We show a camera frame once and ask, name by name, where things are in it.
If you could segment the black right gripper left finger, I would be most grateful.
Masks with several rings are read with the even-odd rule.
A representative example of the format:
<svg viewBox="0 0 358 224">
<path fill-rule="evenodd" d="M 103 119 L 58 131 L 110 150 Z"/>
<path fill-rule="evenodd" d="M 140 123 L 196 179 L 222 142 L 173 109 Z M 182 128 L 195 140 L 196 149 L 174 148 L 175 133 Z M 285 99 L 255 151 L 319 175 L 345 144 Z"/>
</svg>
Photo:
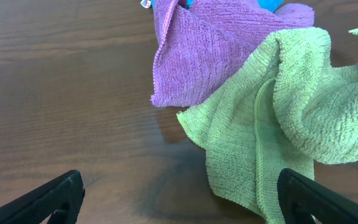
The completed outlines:
<svg viewBox="0 0 358 224">
<path fill-rule="evenodd" d="M 0 207 L 0 224 L 75 224 L 85 197 L 78 170 L 70 170 Z"/>
</svg>

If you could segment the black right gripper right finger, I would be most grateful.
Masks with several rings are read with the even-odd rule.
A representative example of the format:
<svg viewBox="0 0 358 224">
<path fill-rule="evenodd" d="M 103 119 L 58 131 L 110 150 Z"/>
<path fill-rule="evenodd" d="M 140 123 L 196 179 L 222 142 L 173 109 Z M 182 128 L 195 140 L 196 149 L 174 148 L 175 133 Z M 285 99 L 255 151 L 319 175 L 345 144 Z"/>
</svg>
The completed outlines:
<svg viewBox="0 0 358 224">
<path fill-rule="evenodd" d="M 277 192 L 286 224 L 358 224 L 358 203 L 294 170 L 280 172 Z"/>
</svg>

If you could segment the light green microfiber cloth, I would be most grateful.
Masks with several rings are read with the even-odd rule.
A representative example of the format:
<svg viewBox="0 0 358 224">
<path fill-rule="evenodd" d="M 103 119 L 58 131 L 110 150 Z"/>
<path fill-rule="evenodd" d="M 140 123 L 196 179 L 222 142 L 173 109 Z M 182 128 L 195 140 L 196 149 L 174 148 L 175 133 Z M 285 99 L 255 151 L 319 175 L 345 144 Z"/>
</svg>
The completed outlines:
<svg viewBox="0 0 358 224">
<path fill-rule="evenodd" d="M 177 114 L 206 151 L 217 196 L 283 223 L 281 170 L 313 178 L 315 162 L 358 161 L 358 63 L 333 67 L 330 50 L 324 29 L 273 32 L 207 100 Z"/>
</svg>

